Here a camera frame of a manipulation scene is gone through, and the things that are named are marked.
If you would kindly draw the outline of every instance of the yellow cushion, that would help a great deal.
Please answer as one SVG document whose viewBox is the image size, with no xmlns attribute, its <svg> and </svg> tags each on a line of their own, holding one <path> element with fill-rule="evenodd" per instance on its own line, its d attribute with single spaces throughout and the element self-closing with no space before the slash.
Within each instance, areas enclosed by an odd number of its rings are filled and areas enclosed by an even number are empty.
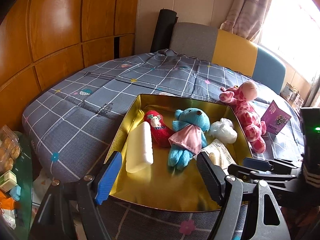
<svg viewBox="0 0 320 240">
<path fill-rule="evenodd" d="M 240 36 L 218 30 L 212 63 L 252 76 L 257 59 L 257 46 Z"/>
</svg>

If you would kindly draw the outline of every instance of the blue object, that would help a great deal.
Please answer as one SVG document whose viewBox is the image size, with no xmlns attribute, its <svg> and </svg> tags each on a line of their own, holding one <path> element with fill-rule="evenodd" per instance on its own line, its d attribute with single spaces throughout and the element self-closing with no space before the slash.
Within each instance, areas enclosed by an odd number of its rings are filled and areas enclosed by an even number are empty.
<svg viewBox="0 0 320 240">
<path fill-rule="evenodd" d="M 194 124 L 202 130 L 201 147 L 203 148 L 208 145 L 203 132 L 209 130 L 210 120 L 202 110 L 198 108 L 188 108 L 184 111 L 176 110 L 174 117 L 177 120 L 172 122 L 173 131 L 177 132 L 189 124 Z M 192 152 L 173 144 L 168 156 L 168 166 L 176 166 L 178 170 L 183 170 L 188 165 L 192 156 Z"/>
<path fill-rule="evenodd" d="M 252 78 L 280 94 L 285 76 L 285 65 L 275 55 L 258 46 Z"/>
<path fill-rule="evenodd" d="M 111 188 L 118 176 L 122 164 L 122 156 L 120 152 L 113 152 L 107 163 L 104 164 L 102 170 L 97 176 L 98 184 L 96 188 L 97 195 L 95 202 L 101 205 L 104 200 L 108 199 Z"/>
<path fill-rule="evenodd" d="M 86 88 L 86 89 L 80 90 L 80 95 L 89 95 L 89 94 L 90 95 L 92 94 L 92 90 L 91 89 Z"/>
<path fill-rule="evenodd" d="M 10 196 L 15 200 L 19 201 L 21 196 L 21 187 L 19 185 L 15 186 L 10 190 Z"/>
<path fill-rule="evenodd" d="M 50 159 L 52 162 L 56 163 L 59 160 L 59 153 L 57 152 L 52 153 L 52 156 Z"/>
</svg>

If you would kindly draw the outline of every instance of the gold tin box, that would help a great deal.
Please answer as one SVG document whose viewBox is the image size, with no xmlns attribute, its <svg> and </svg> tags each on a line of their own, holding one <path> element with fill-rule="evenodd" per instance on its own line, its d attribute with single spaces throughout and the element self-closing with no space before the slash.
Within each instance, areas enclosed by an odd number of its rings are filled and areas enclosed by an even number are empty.
<svg viewBox="0 0 320 240">
<path fill-rule="evenodd" d="M 143 122 L 147 111 L 155 110 L 162 114 L 164 123 L 172 128 L 174 112 L 189 107 L 203 110 L 209 116 L 210 123 L 219 121 L 222 117 L 230 119 L 238 137 L 234 144 L 227 145 L 228 151 L 238 164 L 242 164 L 245 157 L 252 157 L 243 130 L 230 107 L 191 98 L 140 94 L 125 115 L 106 158 L 107 160 L 113 151 L 119 151 L 123 160 L 110 192 L 111 196 L 122 201 L 167 211 L 206 212 L 220 208 L 211 200 L 194 159 L 182 172 L 168 167 L 170 148 L 161 148 L 153 143 L 154 163 L 151 166 L 136 173 L 127 173 L 125 170 L 128 134 Z M 206 138 L 208 144 L 213 141 L 211 136 Z"/>
</svg>

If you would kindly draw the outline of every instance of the white foam block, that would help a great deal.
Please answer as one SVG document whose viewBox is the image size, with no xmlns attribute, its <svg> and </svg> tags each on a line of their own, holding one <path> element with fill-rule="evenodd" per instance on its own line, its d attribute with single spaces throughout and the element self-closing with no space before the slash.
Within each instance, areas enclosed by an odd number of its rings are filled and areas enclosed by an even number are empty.
<svg viewBox="0 0 320 240">
<path fill-rule="evenodd" d="M 139 124 L 129 132 L 125 170 L 140 171 L 153 163 L 151 129 L 148 122 Z"/>
</svg>

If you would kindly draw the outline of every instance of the bed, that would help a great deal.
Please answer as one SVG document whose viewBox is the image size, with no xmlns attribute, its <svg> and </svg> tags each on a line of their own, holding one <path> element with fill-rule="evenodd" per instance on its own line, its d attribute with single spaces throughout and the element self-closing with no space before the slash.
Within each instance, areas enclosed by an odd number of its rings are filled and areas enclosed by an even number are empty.
<svg viewBox="0 0 320 240">
<path fill-rule="evenodd" d="M 109 145 L 138 94 L 217 102 L 221 86 L 228 88 L 249 79 L 195 57 L 169 49 L 160 50 L 114 59 L 77 72 L 33 101 L 25 109 L 22 123 L 47 174 L 63 182 L 75 181 L 101 168 Z M 257 86 L 258 98 L 254 104 L 260 115 L 274 100 L 292 118 L 277 136 L 264 135 L 267 149 L 262 155 L 253 154 L 254 157 L 298 161 L 304 146 L 297 115 L 270 88 L 258 82 Z M 116 239 L 134 239 L 135 236 L 137 239 L 164 236 L 165 239 L 179 239 L 180 224 L 188 220 L 193 220 L 196 227 L 185 239 L 206 239 L 218 215 L 218 212 L 165 212 L 112 198 L 100 208 L 108 230 Z M 241 218 L 244 216 L 239 217 L 235 233 L 239 235 L 244 223 Z"/>
</svg>

